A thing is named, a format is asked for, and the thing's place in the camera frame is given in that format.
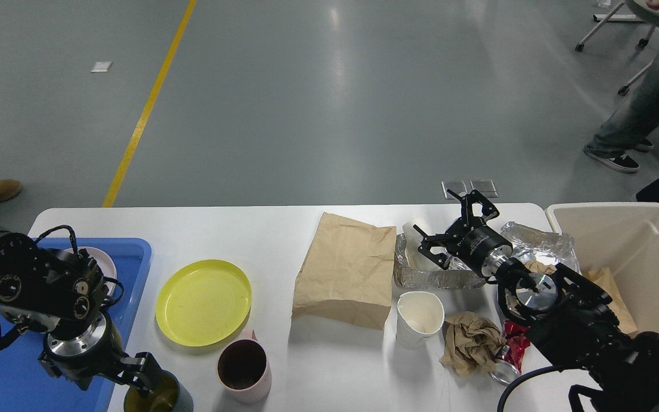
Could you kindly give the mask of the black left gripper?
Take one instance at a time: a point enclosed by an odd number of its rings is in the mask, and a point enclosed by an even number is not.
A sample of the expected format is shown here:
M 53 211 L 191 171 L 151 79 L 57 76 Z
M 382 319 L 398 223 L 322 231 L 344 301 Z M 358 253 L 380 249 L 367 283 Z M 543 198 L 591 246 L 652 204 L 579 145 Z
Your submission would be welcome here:
M 141 398 L 157 390 L 163 374 L 151 352 L 135 356 L 123 352 L 120 332 L 104 312 L 98 313 L 86 331 L 73 339 L 45 334 L 38 361 L 50 377 L 64 377 L 83 391 L 99 376 L 135 389 Z

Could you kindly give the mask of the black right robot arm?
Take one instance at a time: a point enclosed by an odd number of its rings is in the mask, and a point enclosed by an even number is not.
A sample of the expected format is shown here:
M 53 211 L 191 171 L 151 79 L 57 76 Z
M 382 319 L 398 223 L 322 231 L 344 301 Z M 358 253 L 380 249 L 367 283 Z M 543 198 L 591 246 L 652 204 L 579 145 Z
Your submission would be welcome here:
M 608 307 L 612 297 L 565 264 L 550 274 L 534 273 L 513 256 L 513 246 L 487 226 L 497 207 L 474 189 L 455 195 L 460 217 L 445 232 L 421 235 L 418 251 L 444 270 L 455 256 L 498 288 L 498 306 L 506 318 L 527 328 L 531 344 L 550 366 L 516 378 L 502 393 L 502 411 L 515 389 L 531 378 L 551 372 L 586 370 L 598 389 L 572 385 L 572 411 L 581 411 L 582 397 L 597 411 L 659 411 L 659 334 L 644 331 L 630 337 Z

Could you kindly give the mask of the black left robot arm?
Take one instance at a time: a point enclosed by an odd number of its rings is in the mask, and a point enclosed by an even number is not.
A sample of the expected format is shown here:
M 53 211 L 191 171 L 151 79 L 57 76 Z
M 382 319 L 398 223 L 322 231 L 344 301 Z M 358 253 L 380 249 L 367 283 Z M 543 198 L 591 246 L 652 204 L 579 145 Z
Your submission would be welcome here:
M 147 397 L 161 383 L 162 368 L 149 352 L 126 354 L 107 313 L 120 301 L 108 284 L 125 287 L 78 247 L 72 227 L 63 229 L 70 251 L 40 247 L 50 231 L 36 239 L 0 231 L 0 350 L 36 331 L 43 334 L 38 360 L 51 377 L 86 390 L 100 376 Z

